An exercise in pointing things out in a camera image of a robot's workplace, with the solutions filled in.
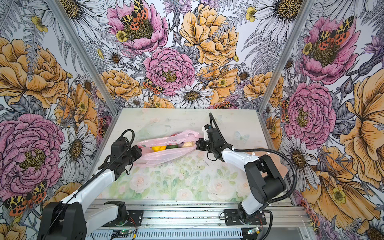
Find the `pink scalloped plate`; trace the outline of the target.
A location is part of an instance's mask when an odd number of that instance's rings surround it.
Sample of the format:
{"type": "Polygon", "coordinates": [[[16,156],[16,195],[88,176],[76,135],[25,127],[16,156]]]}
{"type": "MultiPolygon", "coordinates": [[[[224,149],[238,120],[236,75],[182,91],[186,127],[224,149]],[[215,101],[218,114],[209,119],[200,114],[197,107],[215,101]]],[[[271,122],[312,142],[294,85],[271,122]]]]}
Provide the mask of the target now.
{"type": "Polygon", "coordinates": [[[288,168],[284,164],[281,163],[281,157],[276,155],[276,154],[273,154],[273,153],[268,153],[267,152],[267,154],[271,157],[271,159],[273,160],[277,170],[279,171],[280,175],[284,179],[285,176],[288,173],[288,168]]]}

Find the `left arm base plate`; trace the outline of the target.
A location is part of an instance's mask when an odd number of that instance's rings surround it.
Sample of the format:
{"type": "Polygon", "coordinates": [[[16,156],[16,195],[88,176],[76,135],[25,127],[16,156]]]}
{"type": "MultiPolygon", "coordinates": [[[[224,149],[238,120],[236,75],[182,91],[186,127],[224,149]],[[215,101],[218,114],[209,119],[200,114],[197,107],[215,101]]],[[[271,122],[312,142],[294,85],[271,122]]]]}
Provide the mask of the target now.
{"type": "Polygon", "coordinates": [[[103,227],[140,227],[143,221],[143,210],[127,210],[121,220],[114,220],[103,225],[103,227]]]}

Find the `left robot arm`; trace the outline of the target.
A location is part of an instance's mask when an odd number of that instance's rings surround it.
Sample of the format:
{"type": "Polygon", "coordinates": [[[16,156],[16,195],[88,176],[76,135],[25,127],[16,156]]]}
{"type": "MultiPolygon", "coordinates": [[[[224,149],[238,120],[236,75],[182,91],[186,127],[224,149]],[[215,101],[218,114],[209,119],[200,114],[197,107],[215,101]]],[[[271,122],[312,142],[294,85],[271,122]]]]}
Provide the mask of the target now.
{"type": "Polygon", "coordinates": [[[121,201],[106,202],[90,215],[86,211],[104,189],[142,156],[141,149],[132,143],[125,137],[118,138],[111,146],[108,159],[92,178],[63,200],[51,202],[44,208],[39,240],[84,240],[87,234],[107,223],[124,224],[128,220],[126,204],[121,201]]]}

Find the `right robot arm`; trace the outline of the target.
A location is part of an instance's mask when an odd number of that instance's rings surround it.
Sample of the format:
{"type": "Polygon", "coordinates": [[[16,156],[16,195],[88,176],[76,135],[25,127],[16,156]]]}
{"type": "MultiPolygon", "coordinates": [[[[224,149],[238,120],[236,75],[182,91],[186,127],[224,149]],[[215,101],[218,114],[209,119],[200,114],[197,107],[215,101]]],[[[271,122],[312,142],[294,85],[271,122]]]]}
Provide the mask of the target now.
{"type": "Polygon", "coordinates": [[[270,156],[257,156],[256,149],[233,148],[225,141],[219,128],[211,125],[203,127],[203,135],[196,143],[198,151],[212,154],[215,161],[233,165],[246,174],[251,194],[238,205],[239,219],[243,224],[250,224],[252,218],[268,205],[289,196],[286,182],[270,156]]]}

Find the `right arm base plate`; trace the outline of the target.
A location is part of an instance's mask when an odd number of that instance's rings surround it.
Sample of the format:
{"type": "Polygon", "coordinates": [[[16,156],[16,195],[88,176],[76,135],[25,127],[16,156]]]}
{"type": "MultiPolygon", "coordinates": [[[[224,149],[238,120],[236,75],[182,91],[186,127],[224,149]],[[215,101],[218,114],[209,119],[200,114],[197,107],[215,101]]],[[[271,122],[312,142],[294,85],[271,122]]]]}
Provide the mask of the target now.
{"type": "Polygon", "coordinates": [[[238,209],[225,209],[224,221],[227,226],[264,226],[267,224],[264,213],[256,211],[255,213],[248,215],[238,209]]]}

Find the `pink plastic bag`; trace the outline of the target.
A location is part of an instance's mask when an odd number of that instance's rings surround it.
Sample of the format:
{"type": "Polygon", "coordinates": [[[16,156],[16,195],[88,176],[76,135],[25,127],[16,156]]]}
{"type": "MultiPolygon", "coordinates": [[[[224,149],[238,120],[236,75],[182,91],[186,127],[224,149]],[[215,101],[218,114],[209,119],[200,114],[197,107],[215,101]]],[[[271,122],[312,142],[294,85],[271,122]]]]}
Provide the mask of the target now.
{"type": "Polygon", "coordinates": [[[134,165],[151,167],[178,160],[196,150],[196,142],[201,137],[198,132],[186,130],[169,137],[141,141],[137,146],[142,150],[142,156],[134,165]]]}

